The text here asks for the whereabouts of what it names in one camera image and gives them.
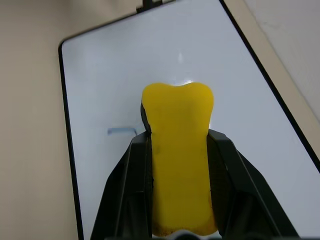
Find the yellow sponge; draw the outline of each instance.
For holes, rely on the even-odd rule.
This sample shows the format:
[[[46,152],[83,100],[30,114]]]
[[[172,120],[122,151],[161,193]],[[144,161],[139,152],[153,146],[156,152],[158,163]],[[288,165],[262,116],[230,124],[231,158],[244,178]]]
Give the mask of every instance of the yellow sponge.
[[[151,127],[152,233],[164,237],[185,229],[205,236],[217,231],[207,156],[214,96],[202,83],[154,83],[143,90]]]

